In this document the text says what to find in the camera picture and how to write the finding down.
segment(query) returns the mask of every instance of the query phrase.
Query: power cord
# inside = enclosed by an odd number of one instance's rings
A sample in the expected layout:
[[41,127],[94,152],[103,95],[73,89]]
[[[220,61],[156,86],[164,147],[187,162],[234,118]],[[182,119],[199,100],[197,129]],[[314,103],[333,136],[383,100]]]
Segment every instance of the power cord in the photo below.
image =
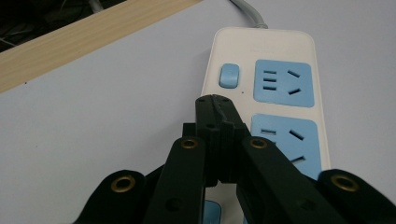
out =
[[262,28],[268,29],[268,25],[262,19],[262,15],[251,6],[249,3],[245,2],[244,0],[230,0],[234,3],[237,7],[239,7],[243,12],[245,12],[253,21],[255,22],[255,28]]

